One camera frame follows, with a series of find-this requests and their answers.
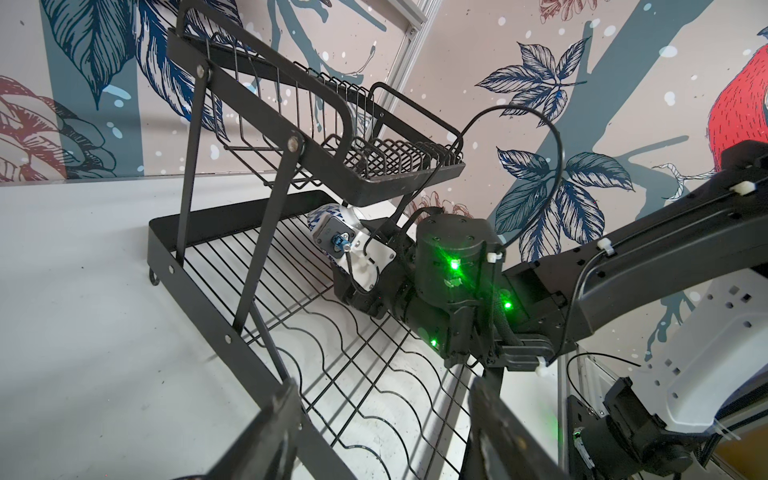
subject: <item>bolt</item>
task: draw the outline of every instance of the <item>bolt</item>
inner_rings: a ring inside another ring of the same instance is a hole
[[[288,139],[288,151],[292,153],[296,153],[299,151],[299,139],[296,137],[291,137]]]

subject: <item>dark blue leaf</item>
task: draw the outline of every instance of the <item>dark blue leaf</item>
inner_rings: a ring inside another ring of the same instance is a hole
[[[525,226],[547,197],[547,182],[526,182],[502,198],[496,208],[496,233],[508,233]]]
[[[184,69],[166,57],[167,29],[176,25],[177,0],[140,0],[135,28],[136,61],[149,84],[174,111],[191,118],[194,79]],[[203,127],[217,131],[224,138],[221,100],[216,98],[215,108],[209,101],[203,109]]]
[[[554,196],[565,236],[584,245],[603,236],[605,218],[598,203],[583,188],[569,181]]]
[[[522,65],[510,65],[499,68],[476,86],[505,94],[510,91],[527,90],[540,85],[541,82],[541,77],[531,69]]]
[[[178,9],[178,0],[164,0],[165,2],[175,4]],[[235,0],[204,0],[211,8],[218,10],[225,14],[230,20],[237,23],[239,26],[243,26],[243,22],[240,20],[240,14],[237,12],[237,4]],[[233,42],[233,37],[219,27],[216,23],[212,22],[205,15],[201,15],[197,10],[190,10],[187,14],[189,20],[189,26],[192,32],[203,38],[210,38],[214,41],[220,41],[224,44],[230,45]]]
[[[581,61],[581,56],[584,54],[584,46],[586,45],[587,40],[589,40],[589,37],[577,41],[568,47],[568,50],[566,50],[563,56],[560,57],[558,67],[555,70],[558,74],[558,78],[565,80],[573,75]]]
[[[510,105],[522,105],[528,108],[536,108],[547,98],[554,85],[541,84],[531,90],[521,91],[509,101]],[[527,112],[517,108],[507,108],[502,115],[525,115]]]
[[[41,0],[58,46],[85,77],[98,106],[101,91],[134,56],[135,0]]]
[[[549,94],[547,100],[544,102],[544,108],[541,113],[544,114],[549,121],[553,121],[563,113],[567,102],[568,94],[565,93],[565,90],[554,91]],[[544,124],[545,123],[541,120],[538,122],[539,127]]]
[[[520,42],[518,45],[523,56],[523,66],[528,67],[544,80],[554,78],[557,66],[554,64],[554,55],[549,48],[539,44],[524,45]]]
[[[619,187],[634,190],[629,173],[615,158],[584,152],[568,159],[565,172],[585,187]]]
[[[521,180],[543,180],[549,173],[547,161],[541,155],[520,150],[499,150],[498,161],[502,167]]]
[[[557,204],[550,202],[547,210],[520,236],[520,258],[533,262],[547,255],[560,253],[560,216]]]

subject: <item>wire grid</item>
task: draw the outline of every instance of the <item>wire grid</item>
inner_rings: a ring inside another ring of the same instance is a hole
[[[187,248],[184,268],[229,321],[258,235],[256,228]],[[283,220],[255,296],[315,427],[357,478],[458,478],[468,385],[482,367],[446,369],[394,317],[341,304],[329,291],[331,268],[306,217]],[[250,317],[243,338],[279,378]]]
[[[336,109],[330,107],[322,98],[304,89],[301,84],[295,81],[290,83],[281,81],[280,70],[271,64],[270,67],[276,72],[276,81],[260,78],[254,62],[266,62],[266,60],[249,48],[242,46],[234,48],[232,43],[229,45],[211,44],[208,40],[206,40],[206,47],[209,61],[212,61],[210,58],[212,47],[231,51],[235,65],[234,77],[238,82],[275,108],[280,115],[292,121],[297,128],[304,132],[307,138],[317,141],[331,156],[336,154],[341,141],[340,135],[343,133],[343,126],[339,125],[341,117]],[[247,60],[241,58],[241,55],[247,56]],[[240,65],[247,63],[246,68],[250,67],[253,75],[242,74],[238,68],[238,62]],[[297,62],[294,64],[334,90],[348,105],[355,132],[352,147],[345,153],[344,164],[360,177],[369,179],[385,175],[404,174],[417,170],[434,169],[439,164],[447,166],[462,162],[462,154],[455,151],[450,145],[372,139],[373,118],[368,110],[372,109],[374,100],[367,89],[331,77],[324,72],[304,67]],[[221,102],[210,91],[206,102],[206,111],[214,112],[214,117],[218,112],[223,119],[225,118],[222,114]],[[231,107],[237,111],[237,106],[231,105]],[[222,144],[224,150],[234,155],[265,185],[271,185],[272,181],[263,177],[262,172],[277,170],[283,148],[273,144],[240,115],[236,114],[233,121],[235,125],[230,126],[230,131],[231,127],[237,128],[240,143],[235,144],[229,140],[224,130],[224,124],[219,121],[214,122],[214,133],[217,140]],[[295,176],[293,186],[301,189],[308,184],[319,187],[321,182],[309,171],[300,168]]]

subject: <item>dish rack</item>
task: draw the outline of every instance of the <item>dish rack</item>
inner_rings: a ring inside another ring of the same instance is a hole
[[[193,35],[190,10],[216,25],[212,39]],[[338,201],[322,188],[364,207],[457,177],[460,133],[388,85],[367,91],[286,60],[201,0],[181,2],[168,37],[194,97],[180,213],[149,223],[151,282],[164,284],[257,405],[295,379],[308,420],[296,435],[295,478],[458,478],[468,385],[482,367],[446,369],[397,319],[336,301],[333,267],[306,215]],[[381,108],[379,88],[454,144]],[[272,193],[191,211],[204,117],[225,118],[223,104],[236,112],[239,141],[214,120],[217,140]],[[379,139],[385,126],[399,138]]]

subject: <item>upper rack basket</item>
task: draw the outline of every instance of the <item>upper rack basket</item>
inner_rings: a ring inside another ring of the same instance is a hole
[[[193,35],[200,29],[188,21],[191,9],[211,25],[210,39]],[[209,72],[210,95],[200,105],[213,118],[207,126],[265,185],[273,180],[262,173],[278,169],[287,142],[298,132],[303,151],[291,184],[325,184],[359,207],[456,178],[464,168],[461,133],[421,105],[382,82],[368,91],[291,62],[201,0],[181,2],[176,28],[168,32],[167,55],[193,78]],[[456,138],[453,145],[431,141],[382,108],[374,101],[379,88],[447,130]],[[236,112],[239,144],[229,141],[217,120],[225,118],[222,102]],[[385,126],[401,138],[379,139]],[[254,161],[263,163],[254,166]]]

